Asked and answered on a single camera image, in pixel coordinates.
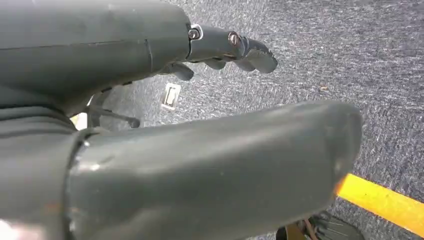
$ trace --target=robotic hand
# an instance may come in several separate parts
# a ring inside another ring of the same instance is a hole
[[[0,108],[49,106],[68,116],[102,90],[156,74],[189,80],[185,62],[233,61],[270,73],[268,48],[233,31],[191,24],[152,0],[1,0]]]

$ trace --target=robotic finger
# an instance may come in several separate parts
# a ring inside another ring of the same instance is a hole
[[[227,62],[234,62],[243,71],[258,70],[269,74],[277,65],[277,59],[262,42],[240,36],[235,31],[193,24],[188,31],[190,63],[205,63],[214,70],[223,69]],[[183,81],[193,77],[193,71],[182,63],[166,66],[160,74],[174,74]]]

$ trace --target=chair caster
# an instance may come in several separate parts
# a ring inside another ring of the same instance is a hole
[[[128,122],[129,127],[132,128],[132,129],[138,129],[140,127],[140,124],[141,124],[140,120],[138,120],[136,118],[130,119],[127,122]]]

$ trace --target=chair wheel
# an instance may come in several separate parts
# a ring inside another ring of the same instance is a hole
[[[128,121],[128,124],[132,129],[137,129],[140,127],[140,120],[132,119]]]

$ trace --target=gray carpet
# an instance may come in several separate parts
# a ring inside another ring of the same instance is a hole
[[[262,75],[233,64],[221,71],[191,65],[196,72],[191,82],[157,76],[117,87],[106,103],[109,108],[156,126],[305,100],[349,102],[366,115],[353,173],[424,202],[424,1],[171,1],[193,23],[264,41],[279,67]],[[168,82],[182,87],[175,111],[160,107]],[[102,124],[111,130],[128,128],[108,118]],[[341,199],[330,211],[359,227],[368,240],[420,239]]]

